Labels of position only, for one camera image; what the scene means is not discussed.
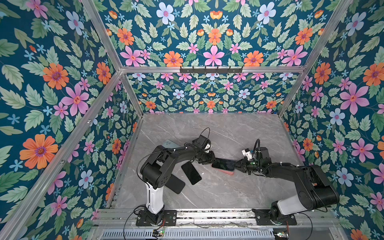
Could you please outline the pink phone case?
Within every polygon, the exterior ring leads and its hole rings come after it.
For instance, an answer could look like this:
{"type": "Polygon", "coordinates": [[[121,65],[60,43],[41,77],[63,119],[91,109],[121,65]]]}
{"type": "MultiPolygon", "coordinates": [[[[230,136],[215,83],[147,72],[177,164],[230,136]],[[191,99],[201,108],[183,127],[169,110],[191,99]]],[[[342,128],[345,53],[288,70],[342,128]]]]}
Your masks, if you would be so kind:
{"type": "Polygon", "coordinates": [[[234,171],[226,171],[226,170],[221,170],[221,169],[218,169],[219,172],[222,172],[224,174],[227,174],[229,176],[233,176],[234,175],[234,171]]]}

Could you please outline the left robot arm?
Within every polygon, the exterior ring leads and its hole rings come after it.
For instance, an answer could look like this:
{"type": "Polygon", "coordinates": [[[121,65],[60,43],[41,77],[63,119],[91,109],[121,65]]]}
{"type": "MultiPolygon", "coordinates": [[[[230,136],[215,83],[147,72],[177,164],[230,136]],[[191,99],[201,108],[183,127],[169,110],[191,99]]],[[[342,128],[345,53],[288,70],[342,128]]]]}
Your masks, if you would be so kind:
{"type": "Polygon", "coordinates": [[[182,147],[157,146],[148,155],[148,158],[141,166],[141,180],[146,184],[147,202],[146,207],[139,213],[140,220],[137,226],[145,224],[157,226],[167,221],[164,204],[164,187],[167,187],[176,194],[180,194],[185,187],[185,182],[173,174],[177,164],[181,166],[184,174],[192,185],[202,180],[201,175],[193,166],[193,161],[198,164],[211,164],[214,162],[215,155],[211,149],[211,141],[200,135],[191,143],[185,143],[182,147]]]}

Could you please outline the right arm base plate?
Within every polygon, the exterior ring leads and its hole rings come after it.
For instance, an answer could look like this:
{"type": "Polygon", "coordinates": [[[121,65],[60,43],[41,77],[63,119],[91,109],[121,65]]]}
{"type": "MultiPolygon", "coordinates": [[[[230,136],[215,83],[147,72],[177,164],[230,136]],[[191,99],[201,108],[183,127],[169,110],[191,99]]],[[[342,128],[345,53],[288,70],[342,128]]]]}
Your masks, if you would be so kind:
{"type": "Polygon", "coordinates": [[[280,215],[276,211],[267,209],[251,209],[255,214],[255,219],[258,226],[269,226],[269,225],[285,225],[296,226],[297,221],[294,215],[280,215]]]}

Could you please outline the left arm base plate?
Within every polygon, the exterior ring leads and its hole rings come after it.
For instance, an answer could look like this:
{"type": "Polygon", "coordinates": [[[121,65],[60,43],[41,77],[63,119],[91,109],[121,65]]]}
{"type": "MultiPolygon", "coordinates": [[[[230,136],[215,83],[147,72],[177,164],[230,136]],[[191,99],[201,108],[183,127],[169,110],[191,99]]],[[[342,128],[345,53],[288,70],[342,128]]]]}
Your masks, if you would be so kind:
{"type": "Polygon", "coordinates": [[[156,215],[149,210],[140,210],[138,213],[137,227],[175,226],[177,221],[176,210],[162,210],[156,215]]]}

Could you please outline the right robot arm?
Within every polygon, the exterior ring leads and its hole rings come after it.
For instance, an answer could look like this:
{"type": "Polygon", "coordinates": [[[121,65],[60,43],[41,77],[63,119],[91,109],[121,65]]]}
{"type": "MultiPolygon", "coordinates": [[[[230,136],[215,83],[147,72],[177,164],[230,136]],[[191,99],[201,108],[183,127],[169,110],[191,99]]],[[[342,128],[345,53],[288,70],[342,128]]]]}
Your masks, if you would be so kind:
{"type": "Polygon", "coordinates": [[[235,169],[261,177],[283,179],[295,184],[296,193],[287,199],[272,203],[268,218],[273,223],[284,222],[293,214],[327,208],[340,202],[340,195],[317,165],[299,166],[291,163],[273,163],[268,149],[257,148],[252,153],[243,150],[244,158],[235,162],[235,169]]]}

